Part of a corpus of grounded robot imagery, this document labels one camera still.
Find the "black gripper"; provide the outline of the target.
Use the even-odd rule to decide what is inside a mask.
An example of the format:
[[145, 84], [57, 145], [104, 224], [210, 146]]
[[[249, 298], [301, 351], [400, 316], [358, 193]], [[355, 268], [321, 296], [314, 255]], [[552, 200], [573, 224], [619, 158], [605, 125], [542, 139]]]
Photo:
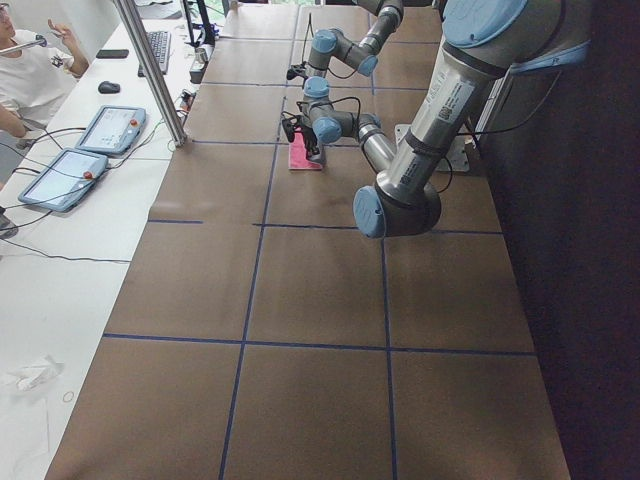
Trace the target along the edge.
[[315, 157], [320, 154], [317, 137], [302, 115], [297, 116], [296, 131], [302, 135], [303, 144], [307, 157]]
[[288, 81], [292, 81], [296, 78], [301, 78], [303, 81], [308, 78], [306, 61], [303, 61], [300, 64], [292, 64], [287, 70], [286, 79]]

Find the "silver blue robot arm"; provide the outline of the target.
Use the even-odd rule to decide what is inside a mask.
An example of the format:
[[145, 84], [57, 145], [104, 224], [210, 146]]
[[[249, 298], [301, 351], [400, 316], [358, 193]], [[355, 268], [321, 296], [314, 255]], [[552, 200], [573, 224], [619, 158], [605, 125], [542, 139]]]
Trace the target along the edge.
[[353, 1], [376, 17], [373, 26], [358, 42], [348, 39], [338, 28], [320, 29], [313, 37], [311, 50], [306, 59], [292, 64], [286, 79], [297, 77], [304, 81], [313, 76], [325, 78], [330, 62], [335, 58], [350, 67], [355, 73], [370, 77], [377, 64], [378, 54], [387, 39], [400, 27], [404, 17], [404, 4], [396, 0]]
[[369, 238], [409, 236], [432, 229], [441, 202], [429, 179], [487, 86], [508, 73], [553, 72], [584, 60], [590, 43], [590, 1], [448, 1], [443, 34], [428, 93], [400, 141], [386, 137], [371, 114], [338, 111], [326, 73], [337, 59], [357, 73], [373, 73], [378, 54], [401, 25], [400, 1], [362, 1], [377, 18], [355, 43], [339, 29], [318, 31], [307, 60], [287, 77], [303, 80], [300, 113], [283, 127], [300, 129], [307, 157], [342, 137], [358, 143], [372, 169], [373, 185], [360, 188], [353, 214]]

